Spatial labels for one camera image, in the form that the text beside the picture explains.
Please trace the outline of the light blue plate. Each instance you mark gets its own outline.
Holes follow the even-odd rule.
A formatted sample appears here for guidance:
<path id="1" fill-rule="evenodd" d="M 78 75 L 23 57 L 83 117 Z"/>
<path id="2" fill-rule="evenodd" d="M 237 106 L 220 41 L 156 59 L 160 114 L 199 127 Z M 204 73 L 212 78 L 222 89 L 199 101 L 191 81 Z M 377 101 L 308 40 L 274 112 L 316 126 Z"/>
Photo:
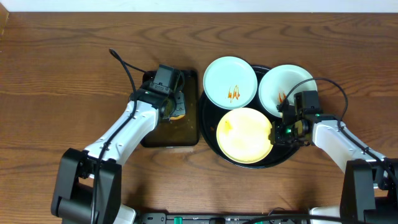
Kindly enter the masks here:
<path id="1" fill-rule="evenodd" d="M 278 112 L 277 105 L 282 103 L 296 84 L 311 78 L 307 70 L 296 65 L 279 65 L 270 69 L 259 84 L 261 105 L 271 115 L 281 118 L 282 113 Z"/>
<path id="2" fill-rule="evenodd" d="M 203 76 L 207 98 L 216 106 L 234 110 L 245 107 L 257 92 L 257 76 L 245 60 L 225 56 L 209 64 Z"/>

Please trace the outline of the yellow green scrub sponge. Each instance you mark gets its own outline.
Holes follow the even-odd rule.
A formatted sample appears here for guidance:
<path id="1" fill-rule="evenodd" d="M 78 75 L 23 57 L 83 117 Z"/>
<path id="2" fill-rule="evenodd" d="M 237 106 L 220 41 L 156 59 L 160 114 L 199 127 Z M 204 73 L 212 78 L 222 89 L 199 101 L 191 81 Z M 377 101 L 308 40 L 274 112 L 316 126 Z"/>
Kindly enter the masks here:
<path id="1" fill-rule="evenodd" d="M 182 119 L 184 116 L 185 116 L 185 114 L 178 115 L 178 116 L 171 116 L 170 120 L 171 121 L 175 121 L 175 120 L 178 120 L 178 119 Z"/>

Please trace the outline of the yellow plate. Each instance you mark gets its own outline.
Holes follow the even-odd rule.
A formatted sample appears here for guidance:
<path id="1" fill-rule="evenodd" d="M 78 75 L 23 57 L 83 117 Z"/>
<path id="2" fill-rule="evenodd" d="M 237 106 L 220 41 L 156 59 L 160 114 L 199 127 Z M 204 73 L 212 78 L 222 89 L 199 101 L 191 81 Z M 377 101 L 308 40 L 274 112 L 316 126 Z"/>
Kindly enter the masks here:
<path id="1" fill-rule="evenodd" d="M 273 144 L 269 119 L 252 108 L 238 108 L 227 112 L 219 121 L 216 141 L 228 159 L 253 164 L 267 157 Z"/>

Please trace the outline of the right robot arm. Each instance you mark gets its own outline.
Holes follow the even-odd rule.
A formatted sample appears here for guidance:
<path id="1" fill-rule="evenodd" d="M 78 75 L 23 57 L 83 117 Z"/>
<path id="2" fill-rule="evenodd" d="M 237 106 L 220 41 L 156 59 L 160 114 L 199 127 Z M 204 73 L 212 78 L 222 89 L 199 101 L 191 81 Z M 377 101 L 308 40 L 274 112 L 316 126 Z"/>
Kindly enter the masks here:
<path id="1" fill-rule="evenodd" d="M 397 159 L 371 149 L 334 115 L 315 103 L 281 103 L 282 119 L 272 124 L 273 144 L 312 144 L 343 171 L 340 204 L 315 207 L 309 223 L 397 223 Z"/>

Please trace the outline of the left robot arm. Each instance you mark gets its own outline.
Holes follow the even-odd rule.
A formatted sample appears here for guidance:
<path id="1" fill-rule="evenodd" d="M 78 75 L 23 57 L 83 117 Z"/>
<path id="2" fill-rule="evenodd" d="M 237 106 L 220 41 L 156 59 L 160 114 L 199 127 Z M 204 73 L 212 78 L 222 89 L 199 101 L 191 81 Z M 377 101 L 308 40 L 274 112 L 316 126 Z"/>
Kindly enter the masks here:
<path id="1" fill-rule="evenodd" d="M 63 154 L 52 215 L 63 223 L 134 223 L 137 213 L 121 202 L 123 165 L 163 119 L 185 114 L 182 89 L 188 70 L 160 66 L 152 80 L 130 95 L 119 119 L 84 150 Z"/>

